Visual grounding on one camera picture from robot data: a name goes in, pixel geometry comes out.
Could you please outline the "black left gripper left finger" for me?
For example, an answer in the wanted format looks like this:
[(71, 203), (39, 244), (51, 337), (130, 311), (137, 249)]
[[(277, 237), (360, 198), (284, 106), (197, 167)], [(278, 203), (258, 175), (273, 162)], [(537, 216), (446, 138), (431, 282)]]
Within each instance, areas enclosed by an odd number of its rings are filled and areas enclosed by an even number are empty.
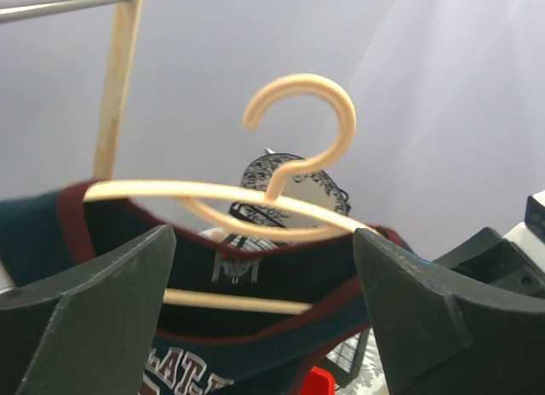
[(175, 252), (171, 226), (1, 295), (3, 394), (140, 394)]

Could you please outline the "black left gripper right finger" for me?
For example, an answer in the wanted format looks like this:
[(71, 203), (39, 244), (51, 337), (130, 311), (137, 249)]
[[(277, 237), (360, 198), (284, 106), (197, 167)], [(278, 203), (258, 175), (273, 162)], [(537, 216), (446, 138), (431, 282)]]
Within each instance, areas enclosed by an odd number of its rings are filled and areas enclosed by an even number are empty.
[(365, 305), (392, 394), (542, 394), (544, 300), (353, 235)]

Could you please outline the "navy basketball jersey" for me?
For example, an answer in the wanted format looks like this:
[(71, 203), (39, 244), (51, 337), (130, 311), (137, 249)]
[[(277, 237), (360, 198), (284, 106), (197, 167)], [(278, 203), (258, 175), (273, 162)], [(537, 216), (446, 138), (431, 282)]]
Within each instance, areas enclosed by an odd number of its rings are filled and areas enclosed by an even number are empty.
[[(1, 203), (1, 262), (17, 286), (63, 272), (148, 232), (159, 219), (128, 199), (87, 203), (84, 181)], [(310, 369), (370, 327), (351, 236), (243, 251), (183, 228), (168, 286), (303, 302), (296, 315), (163, 306), (144, 394), (297, 394)]]

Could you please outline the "wooden jersey hanger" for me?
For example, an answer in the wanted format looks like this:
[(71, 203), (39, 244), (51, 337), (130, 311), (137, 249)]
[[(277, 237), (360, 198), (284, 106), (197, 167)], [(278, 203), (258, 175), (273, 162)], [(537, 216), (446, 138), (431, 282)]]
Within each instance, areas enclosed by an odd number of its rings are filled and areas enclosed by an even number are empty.
[[(320, 171), (334, 164), (350, 147), (356, 131), (356, 111), (347, 92), (332, 80), (316, 74), (299, 73), (280, 77), (250, 100), (243, 116), (243, 125), (256, 128), (270, 106), (285, 97), (311, 94), (327, 102), (335, 111), (338, 133), (333, 144), (308, 160), (288, 162), (272, 174), (267, 189), (250, 190), (237, 186), (183, 180), (102, 180), (84, 194), (86, 203), (129, 197), (168, 197), (177, 200), (201, 218), (244, 236), (274, 241), (305, 242), (354, 233), (362, 223), (318, 205), (285, 197), (286, 181), (294, 176)], [(250, 224), (224, 215), (204, 204), (203, 199), (233, 200), (294, 212), (323, 222), (320, 228), (278, 228)]]

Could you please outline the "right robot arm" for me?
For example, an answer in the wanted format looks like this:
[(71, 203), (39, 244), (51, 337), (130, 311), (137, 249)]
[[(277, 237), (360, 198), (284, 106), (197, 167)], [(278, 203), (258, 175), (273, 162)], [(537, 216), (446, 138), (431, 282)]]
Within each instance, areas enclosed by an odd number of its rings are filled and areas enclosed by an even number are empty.
[(514, 293), (544, 297), (544, 192), (530, 195), (525, 218), (505, 235), (485, 227), (435, 262)]

